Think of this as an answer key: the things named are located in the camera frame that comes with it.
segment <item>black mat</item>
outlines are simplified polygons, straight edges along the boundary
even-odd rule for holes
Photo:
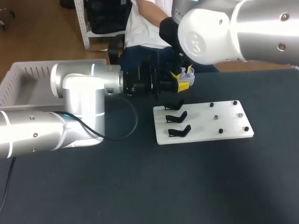
[[[135,98],[126,140],[17,158],[0,223],[298,224],[298,71],[202,74],[180,96],[240,100],[254,138],[159,146],[152,108],[180,98]],[[109,136],[132,126],[123,102],[107,100],[106,115]]]

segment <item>white board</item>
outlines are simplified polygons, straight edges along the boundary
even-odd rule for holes
[[[239,101],[237,105],[234,101],[183,105],[179,111],[165,110],[164,106],[154,107],[154,119],[157,142],[159,145],[177,144],[197,141],[225,140],[251,138],[254,132]],[[183,123],[166,123],[166,115],[180,117],[187,111],[188,116]],[[191,125],[191,131],[184,138],[169,137],[168,129],[183,131],[187,125]]]

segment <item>white plastic basket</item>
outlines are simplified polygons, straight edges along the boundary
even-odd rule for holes
[[[62,105],[50,87],[50,73],[56,63],[100,63],[105,59],[16,62],[0,84],[0,110]]]

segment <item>blue jeans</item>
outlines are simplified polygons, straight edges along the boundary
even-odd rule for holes
[[[151,56],[152,63],[159,68],[160,72],[169,72],[172,64],[174,64],[174,51],[172,47],[156,49],[133,46],[125,48],[123,54],[120,56],[119,65],[123,72],[141,65],[142,56]],[[193,63],[192,67],[195,73],[218,72],[213,65]]]

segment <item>white shelf frame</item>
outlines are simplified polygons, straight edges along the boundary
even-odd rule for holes
[[[116,36],[118,34],[124,34],[125,31],[119,31],[115,33],[110,33],[110,34],[94,34],[88,25],[86,24],[85,21],[85,15],[84,15],[84,3],[83,0],[75,0],[75,6],[76,6],[76,12],[77,12],[77,17],[79,21],[79,26],[82,34],[82,39],[83,39],[83,44],[86,50],[90,50],[90,42],[89,38],[90,37],[112,37]]]

